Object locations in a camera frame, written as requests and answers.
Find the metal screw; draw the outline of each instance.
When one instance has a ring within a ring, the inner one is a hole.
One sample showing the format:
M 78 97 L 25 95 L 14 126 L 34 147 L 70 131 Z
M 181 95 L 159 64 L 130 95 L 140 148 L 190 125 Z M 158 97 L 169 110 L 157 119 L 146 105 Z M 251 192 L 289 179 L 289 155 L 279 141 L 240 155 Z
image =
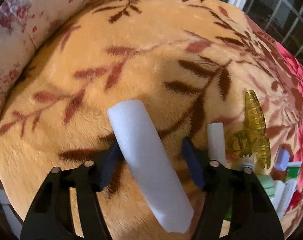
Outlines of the metal screw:
M 210 166 L 218 167 L 219 166 L 219 162 L 218 161 L 210 161 Z
M 59 167 L 54 167 L 52 168 L 51 173 L 58 173 L 59 171 L 60 171 Z
M 94 161 L 89 160 L 89 161 L 86 161 L 86 162 L 84 163 L 84 166 L 85 166 L 85 167 L 91 167 L 91 166 L 93 166 L 94 164 L 95 164 Z
M 253 170 L 249 167 L 245 167 L 244 172 L 247 173 L 247 174 L 251 174 L 253 172 Z

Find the orange fleece blanket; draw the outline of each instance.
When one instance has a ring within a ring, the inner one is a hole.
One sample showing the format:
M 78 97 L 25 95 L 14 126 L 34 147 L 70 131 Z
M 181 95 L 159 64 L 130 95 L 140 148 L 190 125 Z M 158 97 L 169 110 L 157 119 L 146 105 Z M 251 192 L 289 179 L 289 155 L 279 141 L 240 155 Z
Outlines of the orange fleece blanket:
M 241 130 L 250 89 L 265 115 L 272 166 L 280 146 L 303 162 L 303 67 L 241 10 L 217 0 L 99 0 L 42 46 L 10 93 L 0 122 L 0 178 L 24 218 L 53 166 L 75 168 L 109 147 L 107 109 L 139 99 L 195 215 L 186 234 L 167 234 L 121 162 L 98 193 L 107 226 L 115 240 L 190 239 L 204 195 L 181 157 L 182 138 L 206 149 L 206 124 L 222 122 L 225 138 Z M 228 151 L 226 159 L 239 162 Z M 303 164 L 298 191 L 303 196 Z M 81 235 L 73 191 L 71 201 Z M 286 236 L 302 216 L 303 198 L 282 220 Z

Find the purple object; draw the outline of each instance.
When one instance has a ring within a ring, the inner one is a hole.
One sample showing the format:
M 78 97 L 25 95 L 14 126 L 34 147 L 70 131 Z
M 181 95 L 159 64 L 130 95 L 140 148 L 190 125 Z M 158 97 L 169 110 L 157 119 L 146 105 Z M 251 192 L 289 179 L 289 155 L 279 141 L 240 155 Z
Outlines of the purple object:
M 290 160 L 290 153 L 283 149 L 279 148 L 274 167 L 278 171 L 285 171 L 287 169 L 288 161 Z

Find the plush fabric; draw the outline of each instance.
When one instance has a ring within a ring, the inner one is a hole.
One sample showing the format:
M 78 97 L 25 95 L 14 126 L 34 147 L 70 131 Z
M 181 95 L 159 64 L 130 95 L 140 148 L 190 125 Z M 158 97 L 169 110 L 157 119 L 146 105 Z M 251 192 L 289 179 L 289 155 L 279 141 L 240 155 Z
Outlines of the plush fabric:
M 282 220 L 288 236 L 303 216 L 303 67 L 241 10 L 216 0 L 99 0 L 69 20 L 7 99 L 0 178 L 24 218 L 53 166 L 77 167 L 109 147 L 114 135 L 107 109 L 140 99 L 195 210 L 191 228 L 167 234 L 124 162 L 98 193 L 101 209 L 115 240 L 190 239 L 204 195 L 181 157 L 182 138 L 206 149 L 206 124 L 222 122 L 226 139 L 241 130 L 250 89 L 265 115 L 272 166 L 280 146 L 302 161 L 302 200 Z M 240 161 L 229 151 L 226 160 L 228 166 Z M 71 198 L 80 234 L 74 193 Z
M 39 47 L 68 18 L 93 1 L 96 0 L 3 2 L 0 7 L 0 115 L 8 93 Z

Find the white foam block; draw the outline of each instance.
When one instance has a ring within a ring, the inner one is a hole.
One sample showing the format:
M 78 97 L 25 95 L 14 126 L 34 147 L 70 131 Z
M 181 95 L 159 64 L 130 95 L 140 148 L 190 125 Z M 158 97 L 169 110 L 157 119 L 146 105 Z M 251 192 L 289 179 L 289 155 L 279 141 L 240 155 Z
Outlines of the white foam block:
M 281 180 L 274 180 L 274 186 L 275 186 L 275 197 L 271 199 L 271 202 L 273 204 L 274 209 L 277 211 L 278 205 L 283 196 L 285 183 L 282 182 Z
M 284 214 L 290 204 L 290 201 L 293 197 L 293 194 L 295 192 L 296 185 L 297 185 L 296 179 L 290 179 L 285 183 L 285 188 L 283 191 L 281 201 L 279 202 L 279 205 L 276 209 L 276 213 L 277 213 L 279 219 L 282 219 L 282 217 L 284 216 Z
M 225 136 L 223 123 L 216 122 L 207 125 L 208 156 L 226 166 Z
M 156 219 L 167 232 L 185 233 L 194 210 L 143 103 L 123 101 L 107 114 L 129 169 Z

